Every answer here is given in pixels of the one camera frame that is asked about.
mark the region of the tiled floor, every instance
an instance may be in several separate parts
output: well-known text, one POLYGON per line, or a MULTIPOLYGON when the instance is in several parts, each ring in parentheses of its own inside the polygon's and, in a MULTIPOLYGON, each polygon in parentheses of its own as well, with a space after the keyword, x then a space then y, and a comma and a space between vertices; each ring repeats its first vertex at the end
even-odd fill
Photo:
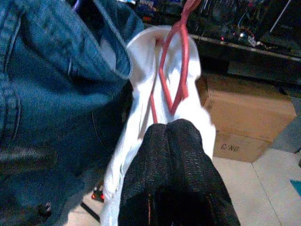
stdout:
MULTIPOLYGON (((301 226, 301 197, 290 179, 301 181, 298 166, 301 154, 267 150, 253 164, 214 157, 242 226, 301 226)), ((95 212, 102 204, 91 199, 84 202, 95 212)), ((80 206, 68 215, 65 226, 96 226, 80 206)))

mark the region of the brown cardboard box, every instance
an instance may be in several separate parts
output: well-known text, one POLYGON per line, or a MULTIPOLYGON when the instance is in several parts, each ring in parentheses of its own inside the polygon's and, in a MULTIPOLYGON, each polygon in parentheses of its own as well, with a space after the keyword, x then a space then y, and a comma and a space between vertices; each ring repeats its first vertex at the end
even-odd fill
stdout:
POLYGON ((215 74, 204 78, 197 87, 219 131, 215 156, 253 162, 296 117, 290 97, 272 85, 215 74))

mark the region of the black knit fabric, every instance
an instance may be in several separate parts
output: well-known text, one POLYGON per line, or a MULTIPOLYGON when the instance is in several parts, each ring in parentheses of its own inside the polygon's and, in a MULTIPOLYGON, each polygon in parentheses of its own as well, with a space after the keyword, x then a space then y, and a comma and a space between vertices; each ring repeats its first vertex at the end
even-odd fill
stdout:
POLYGON ((119 226, 239 226, 226 186, 187 120, 151 126, 126 173, 119 226))

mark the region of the pink plastic hanger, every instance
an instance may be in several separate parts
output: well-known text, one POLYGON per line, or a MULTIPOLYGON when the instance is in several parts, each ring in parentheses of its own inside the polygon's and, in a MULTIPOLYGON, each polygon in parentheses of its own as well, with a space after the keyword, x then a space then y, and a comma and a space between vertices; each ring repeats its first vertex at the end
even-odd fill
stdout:
MULTIPOLYGON (((188 97, 188 90, 186 86, 187 81, 187 74, 188 74, 188 63, 189 63, 189 43, 188 43, 188 31, 186 28, 186 23, 188 20, 189 14, 195 10, 202 0, 187 0, 184 9, 182 11, 181 20, 175 23, 168 33, 165 43, 163 44, 163 52, 161 56, 161 61, 159 65, 159 76, 162 84, 162 89, 164 92, 164 96, 166 99, 166 103, 169 109, 169 112, 174 115, 175 111, 179 105, 179 103, 188 97), (166 54, 168 51, 169 44, 173 38, 173 36, 179 33, 181 36, 181 43, 182 43, 182 68, 181 68, 181 77, 179 87, 174 99, 174 102, 171 99, 170 92, 167 88, 166 84, 166 77, 163 72, 163 67, 166 59, 166 54)), ((154 123, 157 123, 157 115, 155 110, 155 103, 153 98, 153 92, 150 95, 150 104, 151 104, 151 111, 153 115, 154 123)))

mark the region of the denim jacket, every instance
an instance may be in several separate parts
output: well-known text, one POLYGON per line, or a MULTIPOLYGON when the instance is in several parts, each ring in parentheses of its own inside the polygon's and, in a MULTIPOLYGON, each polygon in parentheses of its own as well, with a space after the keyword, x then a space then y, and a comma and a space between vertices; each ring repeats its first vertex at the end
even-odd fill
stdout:
POLYGON ((35 221, 53 224, 83 187, 79 175, 94 162, 105 167, 114 150, 131 94, 126 44, 143 24, 123 3, 93 3, 77 14, 64 0, 0 1, 0 156, 39 149, 56 157, 48 169, 12 174, 0 158, 0 225, 12 225, 9 210, 45 203, 51 216, 35 221))

